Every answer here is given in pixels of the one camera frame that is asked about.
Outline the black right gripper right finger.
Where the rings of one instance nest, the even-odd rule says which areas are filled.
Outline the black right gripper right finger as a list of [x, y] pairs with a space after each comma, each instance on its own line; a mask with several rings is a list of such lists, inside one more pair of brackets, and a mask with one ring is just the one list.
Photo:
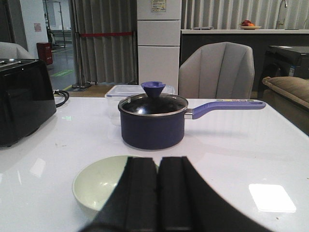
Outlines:
[[164, 157], [158, 171], [163, 232], [266, 232], [200, 176], [187, 157]]

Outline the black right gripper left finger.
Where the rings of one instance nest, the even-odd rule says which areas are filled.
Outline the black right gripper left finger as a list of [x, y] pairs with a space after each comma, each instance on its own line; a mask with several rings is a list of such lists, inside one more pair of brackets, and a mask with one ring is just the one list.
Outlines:
[[111, 196], [83, 231], [157, 231], [156, 177], [152, 158], [129, 157]]

